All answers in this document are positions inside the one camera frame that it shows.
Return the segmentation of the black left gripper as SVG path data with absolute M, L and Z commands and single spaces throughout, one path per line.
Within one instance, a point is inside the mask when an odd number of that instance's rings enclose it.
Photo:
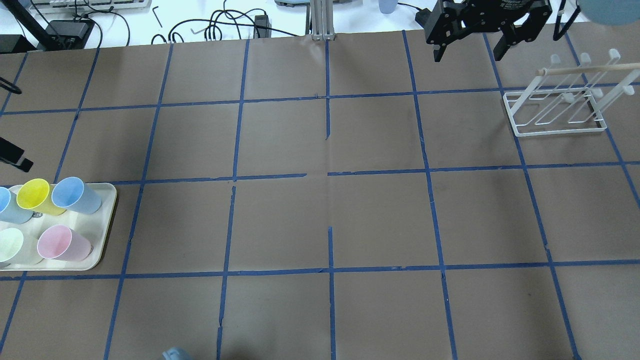
M 0 161 L 23 173 L 29 173 L 34 166 L 34 162 L 25 157 L 25 150 L 4 137 L 0 138 Z

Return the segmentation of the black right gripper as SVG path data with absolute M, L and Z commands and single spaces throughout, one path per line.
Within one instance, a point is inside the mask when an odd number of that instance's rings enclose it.
M 439 63 L 451 43 L 470 34 L 501 32 L 493 49 L 494 60 L 501 61 L 511 47 L 534 41 L 552 11 L 548 0 L 438 0 L 425 19 L 425 41 L 434 44 Z

